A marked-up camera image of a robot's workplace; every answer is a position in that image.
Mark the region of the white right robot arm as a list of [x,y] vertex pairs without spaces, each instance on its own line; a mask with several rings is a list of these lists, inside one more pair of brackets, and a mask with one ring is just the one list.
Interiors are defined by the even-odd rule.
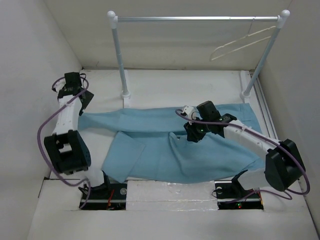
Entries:
[[263,161],[263,167],[255,170],[247,168],[233,178],[231,191],[237,197],[263,187],[288,191],[300,177],[306,177],[297,145],[290,139],[280,141],[267,137],[229,113],[220,114],[211,101],[197,107],[186,105],[176,114],[187,120],[184,128],[189,142],[197,143],[207,133],[212,133],[237,142]]

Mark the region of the light blue trousers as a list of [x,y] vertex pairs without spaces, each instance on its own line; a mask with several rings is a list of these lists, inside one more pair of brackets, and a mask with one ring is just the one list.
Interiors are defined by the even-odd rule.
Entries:
[[217,134],[207,133],[199,142],[188,141],[185,120],[175,110],[123,108],[84,113],[78,120],[78,129],[115,133],[101,169],[120,183],[132,177],[194,184],[265,166],[255,153]]

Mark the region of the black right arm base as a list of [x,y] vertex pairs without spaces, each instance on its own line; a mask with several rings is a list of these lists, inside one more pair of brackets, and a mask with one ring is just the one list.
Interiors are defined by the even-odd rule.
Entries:
[[253,189],[244,189],[239,178],[245,171],[240,172],[231,180],[214,182],[215,189],[211,195],[217,200],[218,210],[263,210],[262,197]]

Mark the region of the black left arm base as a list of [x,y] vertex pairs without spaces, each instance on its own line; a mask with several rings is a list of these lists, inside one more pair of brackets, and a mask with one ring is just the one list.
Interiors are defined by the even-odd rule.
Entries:
[[95,211],[122,211],[126,209],[127,183],[111,183],[109,189],[106,186],[97,186],[90,189],[87,199],[88,186],[79,187],[81,199],[79,207],[81,210]]

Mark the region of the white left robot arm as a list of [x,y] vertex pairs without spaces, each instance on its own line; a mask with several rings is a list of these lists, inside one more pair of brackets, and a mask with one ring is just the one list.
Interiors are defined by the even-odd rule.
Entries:
[[51,89],[57,93],[59,110],[53,114],[57,122],[52,134],[44,138],[44,147],[59,176],[85,173],[91,187],[86,184],[79,189],[84,194],[91,190],[104,199],[112,191],[110,180],[102,170],[90,169],[91,154],[78,131],[79,117],[94,97],[88,87],[86,74],[79,72],[65,73],[53,83]]

